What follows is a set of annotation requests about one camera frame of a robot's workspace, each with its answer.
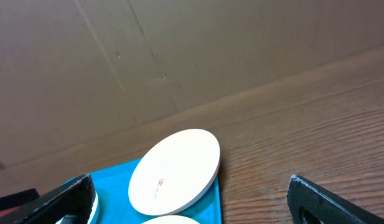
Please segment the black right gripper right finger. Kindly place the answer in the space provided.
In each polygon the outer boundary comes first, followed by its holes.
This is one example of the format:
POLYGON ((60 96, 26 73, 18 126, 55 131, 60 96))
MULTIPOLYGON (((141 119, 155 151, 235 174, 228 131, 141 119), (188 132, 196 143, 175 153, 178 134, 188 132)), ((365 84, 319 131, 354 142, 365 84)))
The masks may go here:
POLYGON ((296 174, 286 200, 295 224, 384 224, 383 218, 296 174))

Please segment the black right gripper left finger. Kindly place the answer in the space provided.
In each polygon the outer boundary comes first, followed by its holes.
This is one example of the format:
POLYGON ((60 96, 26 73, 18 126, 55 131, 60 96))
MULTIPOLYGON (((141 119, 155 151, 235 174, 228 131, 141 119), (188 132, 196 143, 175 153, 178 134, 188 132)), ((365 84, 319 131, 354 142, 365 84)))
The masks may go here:
POLYGON ((83 174, 0 217, 0 224, 57 223, 66 216, 87 224, 95 199, 92 177, 83 174))

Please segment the yellow-green round plate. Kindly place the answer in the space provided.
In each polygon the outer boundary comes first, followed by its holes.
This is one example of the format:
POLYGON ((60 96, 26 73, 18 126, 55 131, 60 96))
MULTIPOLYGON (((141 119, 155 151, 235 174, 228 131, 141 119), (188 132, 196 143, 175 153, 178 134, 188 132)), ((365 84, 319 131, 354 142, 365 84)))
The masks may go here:
POLYGON ((156 217, 148 221, 143 222, 142 224, 200 224, 199 222, 180 215, 166 215, 161 217, 156 217))

